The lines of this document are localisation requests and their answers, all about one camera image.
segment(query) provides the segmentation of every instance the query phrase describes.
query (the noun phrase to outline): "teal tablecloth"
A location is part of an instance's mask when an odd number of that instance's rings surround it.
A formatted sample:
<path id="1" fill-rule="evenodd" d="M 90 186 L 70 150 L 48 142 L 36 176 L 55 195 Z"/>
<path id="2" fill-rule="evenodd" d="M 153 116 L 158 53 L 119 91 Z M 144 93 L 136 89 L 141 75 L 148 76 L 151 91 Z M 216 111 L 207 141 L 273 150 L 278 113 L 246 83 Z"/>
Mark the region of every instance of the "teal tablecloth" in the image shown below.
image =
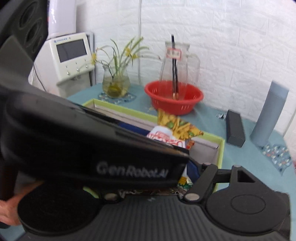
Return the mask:
<path id="1" fill-rule="evenodd" d="M 97 99 L 101 92 L 102 85 L 98 84 L 89 89 L 83 90 L 68 99 L 75 103 L 83 104 L 90 99 Z M 131 86 L 130 92 L 135 94 L 137 98 L 132 102 L 122 103 L 122 106 L 156 115 L 156 111 L 151 108 L 150 98 L 145 94 L 142 87 L 136 85 Z M 216 118 L 216 114 L 219 112 L 221 113 L 223 111 L 219 111 L 199 103 L 190 114 L 185 115 L 182 118 L 196 125 L 203 131 L 226 138 L 225 121 Z M 222 168 L 231 169 L 234 164 L 241 165 L 252 172 L 271 189 L 288 193 L 290 195 L 291 203 L 291 240 L 296 241 L 296 176 L 294 168 L 287 168 L 284 171 L 283 176 L 281 176 L 269 160 L 267 160 L 266 157 L 264 157 L 250 141 L 249 136 L 255 126 L 255 123 L 244 119 L 243 125 L 246 134 L 246 142 L 242 148 L 226 143 Z M 271 134 L 269 141 L 272 145 L 285 145 L 282 136 L 276 131 Z M 10 227 L 7 230 L 1 230 L 0 234 L 2 234 L 7 241 L 14 241 L 17 237 L 22 235 L 23 232 L 22 227 L 18 226 Z"/>

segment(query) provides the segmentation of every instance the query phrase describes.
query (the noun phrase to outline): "human hand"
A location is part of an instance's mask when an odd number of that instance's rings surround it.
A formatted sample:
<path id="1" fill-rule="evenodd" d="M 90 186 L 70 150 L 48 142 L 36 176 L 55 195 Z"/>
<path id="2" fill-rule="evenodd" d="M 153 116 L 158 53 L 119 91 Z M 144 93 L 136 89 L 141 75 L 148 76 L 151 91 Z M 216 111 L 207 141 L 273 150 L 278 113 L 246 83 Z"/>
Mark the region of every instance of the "human hand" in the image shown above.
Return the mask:
<path id="1" fill-rule="evenodd" d="M 42 181 L 31 183 L 23 187 L 19 194 L 13 196 L 9 200 L 0 200 L 0 222 L 11 226 L 20 225 L 20 220 L 17 215 L 17 206 L 20 200 L 42 183 Z"/>

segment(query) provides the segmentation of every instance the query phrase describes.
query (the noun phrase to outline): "label on pitcher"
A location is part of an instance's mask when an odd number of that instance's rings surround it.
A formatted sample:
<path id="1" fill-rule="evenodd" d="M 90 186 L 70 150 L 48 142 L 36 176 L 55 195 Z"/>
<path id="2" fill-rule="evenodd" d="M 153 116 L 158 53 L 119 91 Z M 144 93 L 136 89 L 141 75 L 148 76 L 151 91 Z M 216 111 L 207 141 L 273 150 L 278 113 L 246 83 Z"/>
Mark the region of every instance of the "label on pitcher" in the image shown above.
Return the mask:
<path id="1" fill-rule="evenodd" d="M 167 58 L 181 60 L 181 49 L 167 48 Z"/>

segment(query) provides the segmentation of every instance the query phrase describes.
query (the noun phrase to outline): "snack bag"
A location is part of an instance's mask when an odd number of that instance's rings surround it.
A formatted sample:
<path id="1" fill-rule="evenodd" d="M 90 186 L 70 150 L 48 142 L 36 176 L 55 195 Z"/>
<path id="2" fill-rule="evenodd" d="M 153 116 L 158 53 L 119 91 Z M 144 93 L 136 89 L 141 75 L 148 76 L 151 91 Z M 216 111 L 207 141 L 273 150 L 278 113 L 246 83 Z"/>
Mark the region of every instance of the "snack bag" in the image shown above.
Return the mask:
<path id="1" fill-rule="evenodd" d="M 172 145 L 190 149 L 194 144 L 192 137 L 203 135 L 203 132 L 180 117 L 158 110 L 157 126 L 147 135 L 150 139 L 167 142 Z"/>

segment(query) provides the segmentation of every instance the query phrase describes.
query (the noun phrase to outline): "black chopstick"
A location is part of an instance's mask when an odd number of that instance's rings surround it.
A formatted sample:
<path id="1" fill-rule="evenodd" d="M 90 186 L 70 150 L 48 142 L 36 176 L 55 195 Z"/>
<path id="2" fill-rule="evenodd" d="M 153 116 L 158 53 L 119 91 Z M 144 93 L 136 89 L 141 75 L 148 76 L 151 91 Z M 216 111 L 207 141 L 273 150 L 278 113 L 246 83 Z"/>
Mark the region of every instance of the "black chopstick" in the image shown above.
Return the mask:
<path id="1" fill-rule="evenodd" d="M 174 35 L 172 34 L 172 49 L 174 49 L 174 48 L 175 48 L 175 38 L 174 38 Z M 173 64 L 172 72 L 173 72 L 173 99 L 174 99 L 175 94 L 176 94 L 175 59 L 174 58 L 172 59 L 172 64 Z"/>
<path id="2" fill-rule="evenodd" d="M 179 97 L 179 87 L 178 87 L 178 69 L 177 69 L 177 60 L 175 59 L 175 76 L 176 76 L 176 94 L 177 94 L 177 99 Z"/>

